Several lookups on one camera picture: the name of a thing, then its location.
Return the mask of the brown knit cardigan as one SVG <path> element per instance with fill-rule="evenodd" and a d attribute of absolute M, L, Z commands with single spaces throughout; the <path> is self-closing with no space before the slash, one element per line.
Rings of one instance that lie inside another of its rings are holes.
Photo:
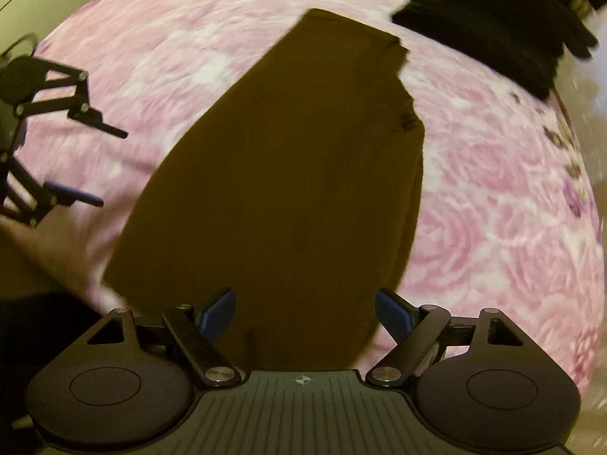
<path fill-rule="evenodd" d="M 144 313 L 233 290 L 218 347 L 240 368 L 354 367 L 419 215 L 405 55 L 394 35 L 308 11 L 162 161 L 105 283 Z"/>

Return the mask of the stack of dark folded clothes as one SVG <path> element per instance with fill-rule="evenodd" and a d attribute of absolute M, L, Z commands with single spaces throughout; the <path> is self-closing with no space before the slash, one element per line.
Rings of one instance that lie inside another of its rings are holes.
<path fill-rule="evenodd" d="M 583 22 L 606 0 L 407 0 L 398 26 L 470 56 L 544 100 L 565 52 L 591 59 L 598 40 Z"/>

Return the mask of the pink floral bedspread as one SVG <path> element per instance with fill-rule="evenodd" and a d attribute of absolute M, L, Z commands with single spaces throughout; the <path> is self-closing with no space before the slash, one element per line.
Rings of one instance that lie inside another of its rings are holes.
<path fill-rule="evenodd" d="M 20 159 L 104 207 L 3 221 L 50 275 L 102 310 L 101 275 L 144 185 L 186 129 L 310 8 L 397 36 L 400 79 L 425 126 L 421 211 L 399 293 L 470 315 L 508 314 L 587 390 L 604 309 L 601 222 L 562 113 L 481 63 L 392 24 L 402 0 L 93 0 L 38 46 L 90 73 L 94 106 L 126 140 L 33 117 Z"/>

